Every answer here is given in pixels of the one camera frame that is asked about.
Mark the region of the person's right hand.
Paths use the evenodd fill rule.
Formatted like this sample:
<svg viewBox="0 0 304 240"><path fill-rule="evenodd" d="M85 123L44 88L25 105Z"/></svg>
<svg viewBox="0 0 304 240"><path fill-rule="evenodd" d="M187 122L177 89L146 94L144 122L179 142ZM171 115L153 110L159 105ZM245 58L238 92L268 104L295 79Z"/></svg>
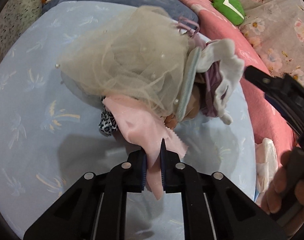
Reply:
<svg viewBox="0 0 304 240"><path fill-rule="evenodd" d="M276 172L271 181L268 190L265 192L261 208L268 215L277 213L282 205L281 193L287 186L287 171L286 166L289 161L291 152L284 152L281 156L281 167ZM304 223L304 180L300 180L295 187L295 196L298 202L303 206L303 209L285 226L285 232L288 237L292 237Z"/></svg>

